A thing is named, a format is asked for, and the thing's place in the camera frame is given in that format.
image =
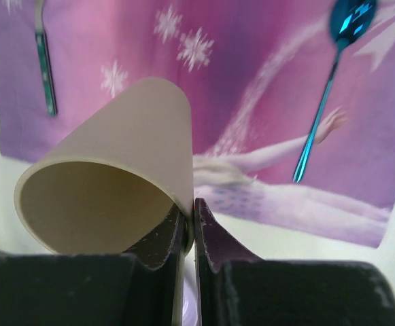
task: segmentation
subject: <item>beige paper cone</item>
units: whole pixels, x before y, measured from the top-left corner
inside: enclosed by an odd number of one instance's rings
[[[28,231],[63,254],[120,253],[173,203],[190,221],[191,115],[184,93],[159,78],[131,86],[30,167],[14,201]]]

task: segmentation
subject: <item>white snowflake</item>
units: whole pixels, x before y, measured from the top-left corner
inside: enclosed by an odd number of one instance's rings
[[[9,13],[16,7],[22,7],[22,0],[2,0],[2,3],[7,7]]]
[[[156,14],[156,25],[154,34],[158,34],[162,37],[162,42],[166,40],[176,38],[179,34],[179,24],[182,20],[182,15],[178,15],[173,6],[170,5],[166,12],[160,12]]]
[[[383,207],[381,210],[384,212],[384,213],[392,213],[392,207]]]
[[[207,66],[212,45],[213,40],[207,39],[207,35],[202,36],[202,28],[199,28],[195,35],[192,35],[192,31],[188,35],[182,34],[177,60],[184,60],[184,65],[188,63],[188,72],[191,72],[195,65],[197,69],[201,65]]]
[[[354,55],[369,54],[373,57],[371,70],[377,69],[395,46],[395,0],[386,1],[385,5],[378,11],[372,29],[378,29],[391,22],[377,36],[373,37],[365,46],[361,47]]]
[[[123,71],[122,67],[118,66],[117,60],[114,61],[111,68],[102,66],[101,72],[103,74],[103,82],[101,84],[103,90],[107,90],[112,97],[123,91],[124,82],[128,78],[128,71]]]

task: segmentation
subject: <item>cartoon princess print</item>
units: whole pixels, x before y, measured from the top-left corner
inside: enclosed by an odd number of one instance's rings
[[[315,144],[322,143],[346,121],[346,114],[335,109],[320,124]],[[299,153],[306,138],[249,153],[218,157],[195,155],[194,196],[204,198],[215,213],[378,247],[390,218],[389,211],[313,187],[270,185],[249,177],[249,173]]]

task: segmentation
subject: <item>pink fabric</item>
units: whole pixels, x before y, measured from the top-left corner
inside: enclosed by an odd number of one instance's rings
[[[245,153],[303,137],[335,53],[326,31],[333,0],[47,0],[58,104],[58,116],[48,117],[34,3],[0,1],[0,150],[29,161],[146,76],[186,93],[195,153]],[[344,52],[327,104],[325,115],[342,107],[348,121],[315,147],[304,185],[390,210],[395,0],[380,4],[371,30]],[[196,37],[200,56],[187,56]],[[299,153],[251,176],[290,183]]]

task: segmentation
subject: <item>blue spoon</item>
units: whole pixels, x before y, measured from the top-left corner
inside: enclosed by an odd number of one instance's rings
[[[54,80],[52,79],[52,69],[50,64],[48,38],[43,26],[43,8],[45,0],[35,2],[35,42],[40,61],[41,80],[45,93],[46,108],[51,117],[57,115]]]
[[[326,106],[328,94],[332,88],[334,74],[336,73],[341,53],[346,47],[356,42],[365,34],[373,21],[376,11],[377,0],[338,0],[333,7],[329,22],[330,34],[338,51],[333,62],[332,71],[328,76],[327,86],[324,90],[311,132],[307,137],[305,147],[298,161],[294,173],[294,182],[300,182],[305,175],[313,140],[315,139],[315,134],[320,124],[324,107]]]

